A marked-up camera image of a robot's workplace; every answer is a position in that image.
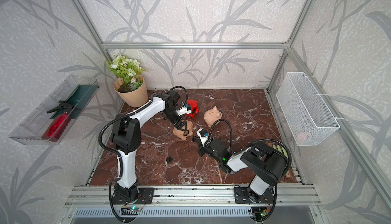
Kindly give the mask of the red piggy bank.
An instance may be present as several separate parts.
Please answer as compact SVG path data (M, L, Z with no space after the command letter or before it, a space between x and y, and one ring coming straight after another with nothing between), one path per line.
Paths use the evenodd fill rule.
M199 113L199 105L198 105L198 102L196 100L193 100L193 99L188 99L187 101L188 105L190 106L191 108L191 113L188 114L188 116L190 118L193 118L196 114Z

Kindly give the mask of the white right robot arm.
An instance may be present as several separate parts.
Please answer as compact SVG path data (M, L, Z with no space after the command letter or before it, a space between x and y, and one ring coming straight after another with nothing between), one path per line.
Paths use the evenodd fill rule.
M224 141L213 136L215 126L224 122L229 127L229 143L227 148ZM250 169L255 177L247 191L251 196L264 195L267 189L277 188L280 179L288 173L292 164L292 154L288 147L275 139L258 139L233 152L233 130L225 119L218 119L210 130L199 129L192 138L198 148L198 154L209 155L219 163L219 168L226 174L235 174L242 169Z

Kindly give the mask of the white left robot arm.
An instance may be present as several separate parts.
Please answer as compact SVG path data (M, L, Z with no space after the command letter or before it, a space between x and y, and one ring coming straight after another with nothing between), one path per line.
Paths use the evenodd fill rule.
M107 123L98 136L99 145L117 155L119 176L114 182L118 190L131 191L137 189L135 174L136 151L141 145L142 126L158 113L164 113L175 129L185 137L192 134L192 129L183 115L191 113L188 105L188 92L183 86L174 86L166 93L153 94L151 99L140 108L127 113L119 114L114 120ZM105 131L113 126L111 140L115 149L108 148L102 142Z

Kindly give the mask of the pale pink piggy bank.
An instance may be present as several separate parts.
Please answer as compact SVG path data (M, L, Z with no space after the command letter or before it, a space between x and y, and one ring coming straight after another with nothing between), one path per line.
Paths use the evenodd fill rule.
M214 106L204 113L203 118L208 127L211 127L217 120L222 118L222 113Z

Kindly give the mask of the terracotta pot with flowers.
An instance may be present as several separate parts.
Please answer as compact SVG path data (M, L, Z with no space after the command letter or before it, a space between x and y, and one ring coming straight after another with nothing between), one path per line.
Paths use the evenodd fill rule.
M138 60L115 54L108 61L108 68L118 79L114 90L130 107L141 107L148 101L147 87L142 76L143 68Z

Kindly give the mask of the black round plug left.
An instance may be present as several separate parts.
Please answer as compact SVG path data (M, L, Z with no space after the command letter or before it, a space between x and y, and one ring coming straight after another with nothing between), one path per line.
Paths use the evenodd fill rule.
M173 158L171 156L167 157L166 158L166 162L167 163L171 163L173 161Z

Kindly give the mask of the green cloth in tray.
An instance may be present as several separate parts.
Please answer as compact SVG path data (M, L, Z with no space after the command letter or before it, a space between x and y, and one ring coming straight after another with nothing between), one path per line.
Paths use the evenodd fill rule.
M79 116L98 89L99 86L97 85L79 85L77 89L74 90L73 94L66 100L66 102L69 102L74 106L70 113L71 120L76 119ZM55 114L51 118L54 119L64 111L64 109L61 109L54 112Z

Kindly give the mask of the red spray bottle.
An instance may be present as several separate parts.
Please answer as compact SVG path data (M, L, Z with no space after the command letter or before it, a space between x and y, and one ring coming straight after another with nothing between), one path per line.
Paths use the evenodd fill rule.
M66 101L60 101L57 107L48 110L48 114L59 111L61 109L64 109L65 111L61 115L55 117L55 119L50 124L49 128L44 132L41 138L51 142L59 141L60 137L62 136L66 127L71 121L70 113L72 112L73 108L74 106L71 103Z

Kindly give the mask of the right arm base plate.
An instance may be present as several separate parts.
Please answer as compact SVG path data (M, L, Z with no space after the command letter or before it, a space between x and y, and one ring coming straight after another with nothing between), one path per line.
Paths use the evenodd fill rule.
M259 195L249 187L235 185L234 196L236 204L274 204L276 202L276 194L271 187L268 187L263 194Z

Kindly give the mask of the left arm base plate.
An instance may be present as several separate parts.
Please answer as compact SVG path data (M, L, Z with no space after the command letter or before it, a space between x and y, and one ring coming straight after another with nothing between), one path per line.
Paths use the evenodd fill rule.
M114 189L112 203L114 205L124 205L127 203L150 205L152 204L154 190L155 189L152 187L142 187L137 189L125 189L120 187L119 189Z

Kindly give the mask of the aluminium frame profile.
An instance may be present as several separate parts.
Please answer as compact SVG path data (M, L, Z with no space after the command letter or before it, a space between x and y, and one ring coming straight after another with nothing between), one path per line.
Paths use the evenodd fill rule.
M316 0L305 0L303 9L299 14L299 18L293 28L293 32L289 39L285 42L103 42L99 37L98 31L93 25L93 22L88 15L81 0L71 0L83 23L87 27L90 35L94 40L94 45L98 48L98 53L102 54L105 59L110 59L108 49L283 49L283 56L273 74L271 83L274 83L277 75L284 66L286 58L291 58L295 63L296 68L306 74L312 85L318 92L321 93L326 106L331 112L337 116L340 121L339 134L349 148L351 155L366 174L374 189L382 198L387 207L391 206L391 183L386 175L381 171L378 164L370 156L369 152L364 148L364 145L359 141L354 134L353 129L348 122L343 118L341 112L333 104L331 97L328 96L323 89L321 83L317 81L310 69L304 64L303 59L298 55L293 48L300 30L302 29L306 18L308 17L311 8Z

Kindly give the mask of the clear plastic wall tray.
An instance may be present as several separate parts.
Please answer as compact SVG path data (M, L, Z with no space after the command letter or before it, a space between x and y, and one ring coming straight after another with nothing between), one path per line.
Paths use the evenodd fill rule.
M23 145L58 145L98 89L96 78L68 76L9 137Z

